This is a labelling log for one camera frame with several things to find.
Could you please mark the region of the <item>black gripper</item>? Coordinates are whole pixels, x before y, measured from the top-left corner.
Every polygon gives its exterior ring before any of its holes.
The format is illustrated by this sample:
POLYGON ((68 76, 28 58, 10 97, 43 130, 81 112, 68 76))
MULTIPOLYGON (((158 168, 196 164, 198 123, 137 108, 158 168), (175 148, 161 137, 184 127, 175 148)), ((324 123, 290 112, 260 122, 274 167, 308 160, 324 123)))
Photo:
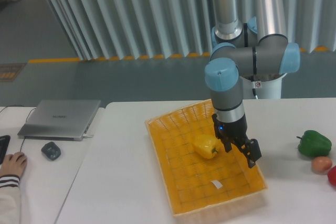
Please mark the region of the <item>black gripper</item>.
POLYGON ((215 136, 220 139, 224 145, 225 152, 232 150, 232 143, 246 157, 247 165, 253 168, 256 161, 262 157, 259 143, 255 138, 248 139, 246 135, 247 121, 245 114, 235 122, 225 123, 217 118, 217 114, 212 115, 214 123, 215 136))

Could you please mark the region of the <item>striped sleeve forearm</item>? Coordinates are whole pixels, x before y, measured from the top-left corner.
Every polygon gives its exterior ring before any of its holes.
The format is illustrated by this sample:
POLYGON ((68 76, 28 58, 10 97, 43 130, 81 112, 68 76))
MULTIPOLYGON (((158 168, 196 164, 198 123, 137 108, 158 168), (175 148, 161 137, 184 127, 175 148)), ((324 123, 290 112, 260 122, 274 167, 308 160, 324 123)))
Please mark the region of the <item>striped sleeve forearm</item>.
POLYGON ((19 183, 17 175, 1 176, 1 223, 20 223, 19 183))

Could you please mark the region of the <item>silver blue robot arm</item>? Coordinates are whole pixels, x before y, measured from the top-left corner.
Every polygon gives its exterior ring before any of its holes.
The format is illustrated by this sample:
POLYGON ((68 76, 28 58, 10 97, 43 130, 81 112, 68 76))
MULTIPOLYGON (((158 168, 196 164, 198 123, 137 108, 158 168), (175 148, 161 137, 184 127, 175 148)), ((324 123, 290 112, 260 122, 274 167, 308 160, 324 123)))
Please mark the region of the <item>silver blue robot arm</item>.
POLYGON ((241 79, 296 72, 299 46, 288 41, 283 0, 255 0, 256 32, 239 20, 237 0, 213 0, 213 6, 215 47, 204 73, 215 136, 226 152, 238 148, 248 166, 254 167, 261 151, 258 141, 246 134, 241 79))

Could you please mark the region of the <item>person's hand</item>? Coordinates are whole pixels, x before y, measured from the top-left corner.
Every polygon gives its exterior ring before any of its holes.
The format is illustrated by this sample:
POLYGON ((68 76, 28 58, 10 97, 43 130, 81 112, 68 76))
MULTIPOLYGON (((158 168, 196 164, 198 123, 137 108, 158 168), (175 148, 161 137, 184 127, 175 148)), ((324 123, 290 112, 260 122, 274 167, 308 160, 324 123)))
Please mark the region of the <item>person's hand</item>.
POLYGON ((21 178, 27 166, 27 156, 23 152, 8 154, 1 164, 1 177, 16 176, 21 178))

